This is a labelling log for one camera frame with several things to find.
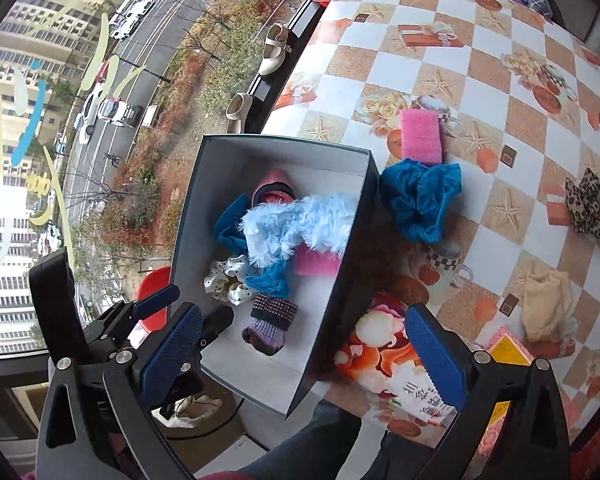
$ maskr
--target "blue gripper pad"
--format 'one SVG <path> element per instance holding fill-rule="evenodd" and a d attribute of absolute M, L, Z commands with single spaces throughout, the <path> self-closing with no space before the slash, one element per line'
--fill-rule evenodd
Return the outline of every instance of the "blue gripper pad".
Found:
<path fill-rule="evenodd" d="M 160 309 L 169 306 L 171 303 L 178 301 L 180 297 L 180 289 L 177 285 L 167 285 L 157 290 L 152 295 L 147 296 L 144 300 L 136 303 L 132 317 L 135 320 L 147 319 L 155 314 Z"/>
<path fill-rule="evenodd" d="M 142 369 L 138 399 L 141 406 L 157 406 L 164 401 L 180 373 L 180 367 L 190 358 L 201 332 L 202 313 L 197 305 L 192 304 Z"/>
<path fill-rule="evenodd" d="M 442 401 L 462 410 L 467 398 L 466 373 L 452 353 L 455 345 L 448 345 L 448 335 L 458 336 L 442 328 L 423 304 L 406 310 L 404 329 Z"/>

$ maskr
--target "purple striped sock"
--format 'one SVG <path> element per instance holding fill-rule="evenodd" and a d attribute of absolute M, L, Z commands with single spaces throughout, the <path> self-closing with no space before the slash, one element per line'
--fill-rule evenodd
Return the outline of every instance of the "purple striped sock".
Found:
<path fill-rule="evenodd" d="M 259 352 L 274 355 L 285 345 L 285 333 L 297 311 L 298 307 L 289 301 L 259 294 L 242 338 Z"/>

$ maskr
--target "blue jeans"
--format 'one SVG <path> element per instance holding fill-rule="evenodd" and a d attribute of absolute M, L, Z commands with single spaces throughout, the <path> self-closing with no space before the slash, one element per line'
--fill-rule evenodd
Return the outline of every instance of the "blue jeans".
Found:
<path fill-rule="evenodd" d="M 355 415 L 321 400 L 302 430 L 240 469 L 253 480 L 335 480 L 360 431 Z M 432 449 L 385 433 L 380 451 L 362 480 L 410 480 Z"/>

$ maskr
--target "checkered tablecloth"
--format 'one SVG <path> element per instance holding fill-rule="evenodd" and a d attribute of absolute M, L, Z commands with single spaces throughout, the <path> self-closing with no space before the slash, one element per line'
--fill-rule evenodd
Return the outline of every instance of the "checkered tablecloth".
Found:
<path fill-rule="evenodd" d="M 568 272 L 573 330 L 551 363 L 579 413 L 573 440 L 600 406 L 600 243 L 569 226 L 564 182 L 586 168 L 600 177 L 600 59 L 509 0 L 333 0 L 263 133 L 368 148 L 382 171 L 400 159 L 398 113 L 414 106 L 438 111 L 445 162 L 462 171 L 446 248 L 432 257 L 463 276 L 429 307 L 478 344 L 501 326 L 524 341 L 526 277 Z M 418 250 L 396 266 L 433 297 L 405 263 Z M 323 387 L 354 413 L 390 420 L 382 400 L 342 378 Z M 418 439 L 434 445 L 441 431 Z"/>

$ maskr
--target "black wire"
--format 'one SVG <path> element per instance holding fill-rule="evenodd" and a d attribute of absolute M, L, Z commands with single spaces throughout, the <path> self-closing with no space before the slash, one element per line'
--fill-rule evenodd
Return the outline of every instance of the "black wire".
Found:
<path fill-rule="evenodd" d="M 198 435 L 193 435 L 193 436 L 173 436 L 173 437 L 167 437 L 167 440 L 193 440 L 194 438 L 203 438 L 204 436 L 209 436 L 210 434 L 213 434 L 213 433 L 215 433 L 218 430 L 222 430 L 222 428 L 224 428 L 229 422 L 231 422 L 232 420 L 234 420 L 235 416 L 238 414 L 238 411 L 240 410 L 240 407 L 243 404 L 244 404 L 244 399 L 242 399 L 240 402 L 238 402 L 238 407 L 235 409 L 235 411 L 231 414 L 231 416 L 226 421 L 224 421 L 222 424 L 219 424 L 218 426 L 216 426 L 212 430 L 205 431 L 205 433 L 200 433 Z"/>

